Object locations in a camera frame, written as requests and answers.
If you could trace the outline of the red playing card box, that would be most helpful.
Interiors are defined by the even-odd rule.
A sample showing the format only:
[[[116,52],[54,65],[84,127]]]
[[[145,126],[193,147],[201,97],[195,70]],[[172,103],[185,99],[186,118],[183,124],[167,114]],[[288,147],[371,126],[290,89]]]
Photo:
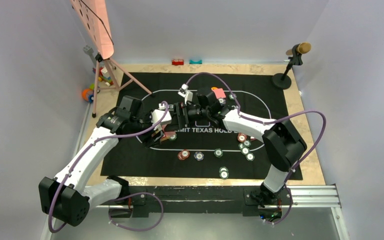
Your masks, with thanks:
[[[164,141],[172,141],[169,140],[169,137],[176,134],[175,131],[167,131],[165,130],[167,125],[161,125],[159,126],[156,131],[152,134],[152,139],[155,141],[159,141],[159,143],[162,143]]]

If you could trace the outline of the red chip stack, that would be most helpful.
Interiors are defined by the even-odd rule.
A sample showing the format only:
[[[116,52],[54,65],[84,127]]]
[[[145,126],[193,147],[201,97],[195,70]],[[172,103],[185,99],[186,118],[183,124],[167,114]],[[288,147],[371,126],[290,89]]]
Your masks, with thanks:
[[[177,154],[177,158],[181,161],[184,161],[186,160],[187,158],[189,158],[190,156],[190,152],[186,149],[184,150],[181,150],[178,154]]]

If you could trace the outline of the red-backed card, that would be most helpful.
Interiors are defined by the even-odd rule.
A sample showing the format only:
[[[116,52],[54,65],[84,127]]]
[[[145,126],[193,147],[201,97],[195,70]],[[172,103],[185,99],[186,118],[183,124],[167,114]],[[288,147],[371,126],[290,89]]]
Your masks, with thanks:
[[[215,97],[217,99],[225,99],[226,98],[226,94],[222,88],[215,88],[215,89],[212,89],[212,91],[214,92]]]

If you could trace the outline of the blue chip stack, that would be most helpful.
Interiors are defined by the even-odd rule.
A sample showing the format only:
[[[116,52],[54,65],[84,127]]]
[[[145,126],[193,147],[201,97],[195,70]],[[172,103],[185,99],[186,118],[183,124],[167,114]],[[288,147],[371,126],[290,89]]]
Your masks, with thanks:
[[[194,158],[197,160],[197,161],[202,161],[204,159],[204,154],[201,152],[201,151],[196,151],[194,153]]]

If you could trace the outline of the green chip stack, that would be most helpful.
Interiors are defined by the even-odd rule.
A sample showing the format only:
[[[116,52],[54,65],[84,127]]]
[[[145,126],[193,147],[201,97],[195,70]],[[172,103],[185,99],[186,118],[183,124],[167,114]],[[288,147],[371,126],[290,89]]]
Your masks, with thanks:
[[[224,155],[224,152],[222,149],[220,148],[217,148],[214,150],[213,154],[217,157],[217,158],[221,158],[223,155]]]

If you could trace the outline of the red chips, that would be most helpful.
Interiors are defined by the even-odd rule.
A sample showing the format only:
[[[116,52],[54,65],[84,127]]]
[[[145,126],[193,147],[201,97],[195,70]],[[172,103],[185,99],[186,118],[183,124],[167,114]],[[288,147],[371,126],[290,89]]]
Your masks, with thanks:
[[[237,135],[237,140],[241,143],[245,142],[247,140],[247,135],[246,134],[243,134],[243,133],[239,133]]]

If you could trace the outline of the green chips group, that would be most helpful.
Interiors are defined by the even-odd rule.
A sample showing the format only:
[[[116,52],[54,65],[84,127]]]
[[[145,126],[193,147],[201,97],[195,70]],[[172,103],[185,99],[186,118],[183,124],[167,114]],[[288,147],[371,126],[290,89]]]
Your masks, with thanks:
[[[255,159],[254,154],[250,150],[251,142],[249,140],[245,140],[239,143],[240,152],[246,157],[246,159],[252,162]]]

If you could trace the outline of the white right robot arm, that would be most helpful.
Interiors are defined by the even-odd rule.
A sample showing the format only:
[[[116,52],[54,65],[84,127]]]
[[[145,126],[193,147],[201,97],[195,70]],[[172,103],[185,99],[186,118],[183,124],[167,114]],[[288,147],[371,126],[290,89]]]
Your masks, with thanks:
[[[194,94],[180,90],[184,102],[173,106],[171,122],[165,130],[174,132],[191,127],[196,121],[209,122],[211,126],[253,137],[263,143],[270,168],[261,185],[260,196],[268,204],[280,198],[287,176],[293,165],[307,150],[307,144],[289,119],[276,121],[258,118],[240,112],[239,108],[224,103],[210,88],[200,88],[196,92],[198,102],[192,101]]]

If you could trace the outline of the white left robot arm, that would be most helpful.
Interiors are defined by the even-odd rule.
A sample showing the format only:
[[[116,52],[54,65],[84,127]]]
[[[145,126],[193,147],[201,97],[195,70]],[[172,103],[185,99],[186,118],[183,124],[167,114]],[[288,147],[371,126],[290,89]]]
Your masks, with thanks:
[[[88,212],[106,202],[134,205],[135,198],[145,198],[148,192],[130,191],[129,182],[118,176],[108,176],[102,183],[87,186],[100,161],[121,139],[143,137],[152,144],[163,136],[163,126],[172,117],[169,104],[162,101],[157,109],[143,118],[139,116],[142,101],[124,96],[121,103],[103,114],[91,136],[73,159],[53,178],[44,177],[39,185],[42,212],[48,215],[48,229],[57,233],[65,225],[82,223]]]

